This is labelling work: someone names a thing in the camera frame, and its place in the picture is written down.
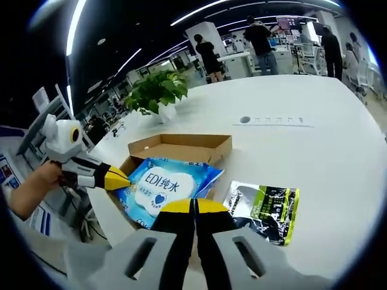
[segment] cardboard box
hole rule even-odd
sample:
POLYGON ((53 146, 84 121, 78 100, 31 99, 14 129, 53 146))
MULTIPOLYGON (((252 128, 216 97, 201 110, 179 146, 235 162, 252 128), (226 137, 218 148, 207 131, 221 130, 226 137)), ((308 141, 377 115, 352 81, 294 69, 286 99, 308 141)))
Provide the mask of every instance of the cardboard box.
MULTIPOLYGON (((218 161, 231 152, 232 137, 230 135, 160 134, 130 143, 128 148, 130 156, 120 167, 127 176, 149 157, 204 162, 216 166, 218 161)), ((125 214, 119 200, 112 193, 108 194, 127 220, 138 228, 138 224, 131 221, 125 214)), ((211 190, 207 198, 212 199, 213 194, 211 190)))

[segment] yellow and white robot hand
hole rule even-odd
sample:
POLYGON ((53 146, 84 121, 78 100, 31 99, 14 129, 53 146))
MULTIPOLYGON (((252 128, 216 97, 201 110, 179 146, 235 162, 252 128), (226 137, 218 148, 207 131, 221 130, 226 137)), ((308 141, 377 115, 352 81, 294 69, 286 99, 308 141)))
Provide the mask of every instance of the yellow and white robot hand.
POLYGON ((84 151, 79 121, 56 120, 54 115, 48 114, 42 133, 47 138, 48 158, 62 165, 63 175, 70 183, 106 190, 130 186, 127 176, 120 169, 84 151))

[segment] potted plant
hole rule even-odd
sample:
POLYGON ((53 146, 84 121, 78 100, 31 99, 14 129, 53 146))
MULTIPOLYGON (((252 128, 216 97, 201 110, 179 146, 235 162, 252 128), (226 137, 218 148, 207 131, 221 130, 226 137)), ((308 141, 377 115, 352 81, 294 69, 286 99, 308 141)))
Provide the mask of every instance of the potted plant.
POLYGON ((176 110, 176 98, 187 97, 187 80, 176 71, 160 71, 138 80, 124 101, 129 111, 140 111, 143 115, 153 115, 161 123, 170 120, 176 110))

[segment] woman in black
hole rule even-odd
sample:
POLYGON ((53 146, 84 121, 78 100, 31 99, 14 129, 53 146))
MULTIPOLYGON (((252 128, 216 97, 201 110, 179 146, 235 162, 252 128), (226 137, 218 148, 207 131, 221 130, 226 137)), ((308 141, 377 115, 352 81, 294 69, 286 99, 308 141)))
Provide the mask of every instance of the woman in black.
POLYGON ((202 35, 200 34, 196 34, 193 38, 198 43, 196 46, 196 51, 200 53, 201 58, 203 59, 204 67, 208 75, 210 75, 211 82, 221 82, 223 80, 223 75, 221 72, 220 63, 213 53, 213 44, 211 42, 204 41, 202 35))

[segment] blue package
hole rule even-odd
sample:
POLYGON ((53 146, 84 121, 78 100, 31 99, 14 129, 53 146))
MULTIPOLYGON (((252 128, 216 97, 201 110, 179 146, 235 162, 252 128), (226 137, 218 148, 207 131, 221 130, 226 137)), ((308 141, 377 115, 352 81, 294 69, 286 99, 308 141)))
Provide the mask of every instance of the blue package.
POLYGON ((151 228, 160 210, 183 198, 205 198, 223 170, 201 162, 146 158, 128 177, 130 187, 115 191, 125 213, 151 228))

